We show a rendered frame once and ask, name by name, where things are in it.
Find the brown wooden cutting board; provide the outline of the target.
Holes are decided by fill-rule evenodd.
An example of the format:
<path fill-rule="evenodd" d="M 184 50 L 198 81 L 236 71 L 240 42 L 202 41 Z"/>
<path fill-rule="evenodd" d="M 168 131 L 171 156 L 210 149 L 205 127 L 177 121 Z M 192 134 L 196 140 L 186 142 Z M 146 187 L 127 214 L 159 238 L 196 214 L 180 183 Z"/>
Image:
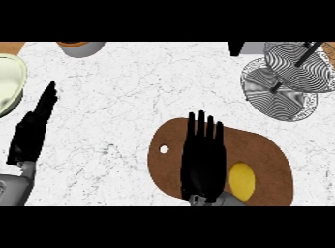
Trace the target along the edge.
<path fill-rule="evenodd" d="M 182 198 L 180 166 L 187 119 L 171 119 L 158 129 L 149 146 L 148 167 L 154 182 L 165 194 Z M 255 191 L 248 206 L 289 206 L 294 177 L 289 161 L 274 142 L 260 134 L 223 128 L 226 166 L 245 163 L 254 170 Z"/>

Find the grey pot with orange rim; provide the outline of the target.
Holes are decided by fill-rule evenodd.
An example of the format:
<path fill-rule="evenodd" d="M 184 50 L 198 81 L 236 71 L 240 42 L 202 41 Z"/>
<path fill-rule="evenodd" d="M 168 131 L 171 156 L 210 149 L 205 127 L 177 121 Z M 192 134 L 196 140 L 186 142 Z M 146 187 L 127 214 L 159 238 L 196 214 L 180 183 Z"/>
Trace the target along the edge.
<path fill-rule="evenodd" d="M 92 56 L 103 47 L 105 42 L 58 42 L 67 56 L 83 58 Z"/>

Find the yellow squash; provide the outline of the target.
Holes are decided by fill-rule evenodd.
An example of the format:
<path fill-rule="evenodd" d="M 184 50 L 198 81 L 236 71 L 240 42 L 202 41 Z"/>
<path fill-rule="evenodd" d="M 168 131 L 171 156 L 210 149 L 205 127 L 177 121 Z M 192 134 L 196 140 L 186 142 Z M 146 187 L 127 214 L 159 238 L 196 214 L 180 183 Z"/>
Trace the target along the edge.
<path fill-rule="evenodd" d="M 252 168 L 245 163 L 236 163 L 229 171 L 229 186 L 233 196 L 246 201 L 254 195 L 257 178 Z"/>

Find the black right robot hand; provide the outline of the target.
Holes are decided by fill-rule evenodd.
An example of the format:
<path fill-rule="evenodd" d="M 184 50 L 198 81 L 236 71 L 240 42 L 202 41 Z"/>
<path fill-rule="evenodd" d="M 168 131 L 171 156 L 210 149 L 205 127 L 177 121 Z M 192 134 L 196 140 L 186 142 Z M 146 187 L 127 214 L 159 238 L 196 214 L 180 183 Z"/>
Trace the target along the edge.
<path fill-rule="evenodd" d="M 223 142 L 223 124 L 214 123 L 214 117 L 189 113 L 186 141 L 183 144 L 180 182 L 182 197 L 192 196 L 215 203 L 226 181 L 226 148 Z"/>

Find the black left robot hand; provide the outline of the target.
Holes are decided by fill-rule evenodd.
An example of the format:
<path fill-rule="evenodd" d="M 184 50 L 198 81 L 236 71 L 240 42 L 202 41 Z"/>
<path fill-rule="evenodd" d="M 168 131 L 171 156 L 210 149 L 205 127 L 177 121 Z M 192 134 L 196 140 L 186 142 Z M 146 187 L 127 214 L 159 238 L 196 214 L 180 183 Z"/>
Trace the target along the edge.
<path fill-rule="evenodd" d="M 8 165 L 37 161 L 43 147 L 46 125 L 58 101 L 55 86 L 55 82 L 50 82 L 40 96 L 34 111 L 25 114 L 22 121 L 16 125 L 9 147 Z"/>

